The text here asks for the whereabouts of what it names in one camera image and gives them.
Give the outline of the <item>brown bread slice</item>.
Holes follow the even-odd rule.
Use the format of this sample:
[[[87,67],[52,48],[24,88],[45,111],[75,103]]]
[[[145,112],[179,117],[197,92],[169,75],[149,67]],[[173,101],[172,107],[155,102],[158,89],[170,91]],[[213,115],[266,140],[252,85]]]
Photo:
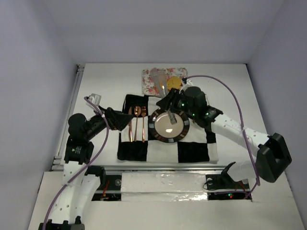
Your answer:
[[[166,82],[167,89],[170,91],[172,88],[179,90],[182,86],[181,78],[178,76],[170,77]]]

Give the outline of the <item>orange striped croissant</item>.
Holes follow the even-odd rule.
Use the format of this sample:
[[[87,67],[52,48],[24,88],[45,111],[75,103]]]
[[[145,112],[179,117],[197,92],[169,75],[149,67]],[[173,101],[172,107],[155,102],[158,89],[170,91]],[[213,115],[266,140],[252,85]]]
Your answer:
[[[153,74],[153,82],[160,96],[166,96],[168,94],[168,89],[166,86],[166,76],[163,72],[156,71]]]

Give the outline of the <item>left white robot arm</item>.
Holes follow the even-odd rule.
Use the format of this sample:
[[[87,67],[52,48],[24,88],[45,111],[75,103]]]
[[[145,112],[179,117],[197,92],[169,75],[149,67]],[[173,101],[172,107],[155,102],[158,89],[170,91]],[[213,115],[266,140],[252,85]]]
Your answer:
[[[133,116],[112,108],[98,107],[95,115],[86,119],[83,114],[73,114],[68,119],[69,137],[64,156],[62,188],[52,200],[41,230],[83,230],[82,223],[95,191],[106,184],[103,166],[93,166],[94,145],[91,140],[101,131],[122,131]]]

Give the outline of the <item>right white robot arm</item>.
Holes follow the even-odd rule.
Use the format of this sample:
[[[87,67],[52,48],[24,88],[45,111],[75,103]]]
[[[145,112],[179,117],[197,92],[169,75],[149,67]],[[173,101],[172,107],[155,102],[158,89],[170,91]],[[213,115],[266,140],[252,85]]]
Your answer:
[[[157,103],[163,110],[183,112],[205,131],[221,135],[246,148],[249,160],[231,162],[221,172],[227,182],[238,182],[255,178],[274,183],[292,162],[289,149],[282,135],[257,132],[237,122],[221,110],[207,104],[205,93],[198,87],[184,91],[172,89]]]

